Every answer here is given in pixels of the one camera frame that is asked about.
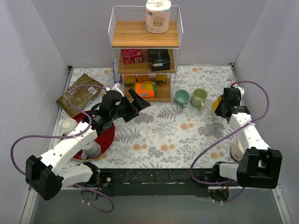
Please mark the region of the sage green mug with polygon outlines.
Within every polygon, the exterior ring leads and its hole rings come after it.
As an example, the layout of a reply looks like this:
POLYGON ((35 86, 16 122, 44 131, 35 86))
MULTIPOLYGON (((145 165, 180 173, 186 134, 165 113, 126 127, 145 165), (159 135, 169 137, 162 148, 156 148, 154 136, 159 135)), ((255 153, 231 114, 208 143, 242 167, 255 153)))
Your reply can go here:
POLYGON ((191 105, 198 109, 204 109, 207 97, 208 93, 206 90, 197 88, 192 93, 191 105))

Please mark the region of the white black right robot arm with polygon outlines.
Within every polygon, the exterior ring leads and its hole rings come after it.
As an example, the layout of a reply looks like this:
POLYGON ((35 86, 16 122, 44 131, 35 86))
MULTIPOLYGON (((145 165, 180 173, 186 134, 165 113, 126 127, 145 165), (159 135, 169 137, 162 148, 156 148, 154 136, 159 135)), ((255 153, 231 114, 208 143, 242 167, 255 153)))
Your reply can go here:
POLYGON ((242 149, 243 154, 237 156, 238 163, 216 163, 211 179, 219 186, 231 179, 242 187, 274 189, 278 184, 282 154, 271 149, 260 136, 249 109, 240 104, 243 94, 242 88, 224 88, 213 103, 215 114, 225 118, 236 131, 234 145, 242 149))

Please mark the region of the teal green mug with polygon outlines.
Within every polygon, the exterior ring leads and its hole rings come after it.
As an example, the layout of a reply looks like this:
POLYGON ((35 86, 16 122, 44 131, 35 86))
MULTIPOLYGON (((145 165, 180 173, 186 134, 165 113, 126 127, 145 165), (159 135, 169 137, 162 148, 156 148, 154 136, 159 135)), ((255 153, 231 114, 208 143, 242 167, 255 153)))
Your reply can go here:
POLYGON ((186 90, 178 90, 175 92, 175 100, 179 105, 185 108, 190 100, 190 95, 186 90))

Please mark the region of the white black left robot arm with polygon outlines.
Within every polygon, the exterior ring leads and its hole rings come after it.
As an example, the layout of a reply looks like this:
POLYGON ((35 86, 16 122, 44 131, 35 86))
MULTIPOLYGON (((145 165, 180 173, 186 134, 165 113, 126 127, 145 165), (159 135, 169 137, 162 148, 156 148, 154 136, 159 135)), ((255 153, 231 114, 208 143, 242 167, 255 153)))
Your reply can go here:
POLYGON ((52 199, 62 187, 83 184, 94 187, 99 183, 100 170, 91 162, 84 162, 72 168, 65 164, 86 145, 93 143, 109 129, 113 121, 122 118, 128 122, 139 115, 150 103, 142 99, 133 89, 130 102, 121 91, 113 88, 107 91, 102 102, 96 104, 82 121, 51 150, 39 157, 34 155, 26 160, 25 181, 44 200, 52 199))

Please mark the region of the yellow black mug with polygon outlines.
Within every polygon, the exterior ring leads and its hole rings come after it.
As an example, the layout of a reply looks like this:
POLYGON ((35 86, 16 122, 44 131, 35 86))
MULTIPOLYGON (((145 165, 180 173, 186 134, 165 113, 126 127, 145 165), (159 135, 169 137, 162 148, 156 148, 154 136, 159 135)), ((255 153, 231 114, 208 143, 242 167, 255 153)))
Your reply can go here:
POLYGON ((212 104, 212 108, 213 108, 213 111, 216 112, 218 106, 220 105, 221 101, 223 99, 223 95, 220 95, 212 104))

